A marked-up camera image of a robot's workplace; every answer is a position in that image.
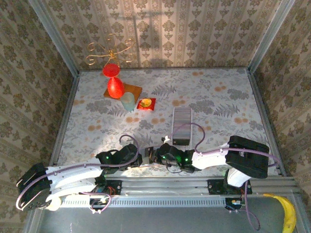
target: banana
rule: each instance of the banana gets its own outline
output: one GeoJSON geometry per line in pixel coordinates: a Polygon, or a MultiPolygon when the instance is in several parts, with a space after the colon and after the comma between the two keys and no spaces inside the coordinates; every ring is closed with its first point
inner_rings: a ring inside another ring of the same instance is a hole
{"type": "Polygon", "coordinates": [[[274,194],[265,193],[264,197],[277,199],[284,209],[284,224],[282,233],[292,233],[296,226],[296,211],[294,205],[285,197],[275,196],[274,194]]]}

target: gold wire sculpture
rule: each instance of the gold wire sculpture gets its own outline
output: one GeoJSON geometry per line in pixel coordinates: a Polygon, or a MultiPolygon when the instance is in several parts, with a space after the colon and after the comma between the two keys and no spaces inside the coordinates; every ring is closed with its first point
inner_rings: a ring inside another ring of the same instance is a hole
{"type": "MultiPolygon", "coordinates": [[[[117,35],[111,33],[109,34],[109,37],[107,39],[108,43],[112,42],[113,37],[116,37],[117,35]]],[[[128,49],[130,49],[131,47],[133,47],[135,45],[135,41],[132,39],[126,39],[124,41],[124,43],[126,44],[126,48],[121,50],[121,51],[117,51],[117,40],[115,39],[115,44],[112,48],[106,48],[104,46],[102,46],[100,43],[97,42],[92,42],[87,46],[87,50],[91,53],[92,51],[95,50],[95,46],[98,45],[100,48],[102,48],[105,52],[107,52],[108,54],[104,54],[104,55],[89,55],[86,57],[86,63],[88,65],[93,65],[96,63],[96,58],[98,57],[109,57],[108,61],[106,62],[106,64],[104,65],[104,67],[110,62],[110,60],[115,60],[117,62],[117,65],[120,67],[120,61],[124,61],[126,63],[132,62],[134,59],[134,56],[132,53],[127,54],[127,56],[130,58],[130,60],[124,60],[124,59],[120,59],[118,58],[118,54],[127,51],[128,49]]]]}

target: clear glass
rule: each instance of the clear glass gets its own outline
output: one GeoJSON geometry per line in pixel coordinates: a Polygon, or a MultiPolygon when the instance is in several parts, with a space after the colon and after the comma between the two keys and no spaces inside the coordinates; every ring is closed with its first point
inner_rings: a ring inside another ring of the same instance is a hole
{"type": "Polygon", "coordinates": [[[131,112],[135,108],[135,98],[131,92],[125,92],[123,96],[120,98],[123,107],[131,112]]]}

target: patterned wallpaper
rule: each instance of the patterned wallpaper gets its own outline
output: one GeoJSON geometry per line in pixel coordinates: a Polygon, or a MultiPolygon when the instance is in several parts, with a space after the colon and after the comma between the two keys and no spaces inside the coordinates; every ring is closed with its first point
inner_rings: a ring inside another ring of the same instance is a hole
{"type": "Polygon", "coordinates": [[[311,216],[311,1],[296,0],[255,72],[289,174],[311,216]]]}
{"type": "Polygon", "coordinates": [[[137,41],[122,67],[246,67],[280,0],[43,0],[79,69],[108,33],[137,41]]]}
{"type": "Polygon", "coordinates": [[[0,1],[0,18],[0,233],[18,233],[16,181],[48,163],[72,77],[28,1],[0,1]]]}

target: wooden coaster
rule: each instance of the wooden coaster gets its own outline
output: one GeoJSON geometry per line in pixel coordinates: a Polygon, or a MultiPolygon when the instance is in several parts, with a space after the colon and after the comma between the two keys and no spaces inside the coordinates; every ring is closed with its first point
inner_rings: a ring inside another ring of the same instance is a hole
{"type": "MultiPolygon", "coordinates": [[[[124,92],[131,92],[133,93],[134,95],[134,98],[135,98],[135,103],[137,102],[141,92],[142,92],[142,87],[140,86],[134,86],[134,85],[130,85],[130,84],[126,84],[126,83],[123,83],[124,85],[124,92]]],[[[105,93],[104,93],[104,97],[108,97],[108,98],[111,98],[111,99],[114,99],[114,100],[120,100],[120,98],[112,98],[110,95],[109,95],[109,92],[108,92],[108,89],[106,89],[105,93]]]]}

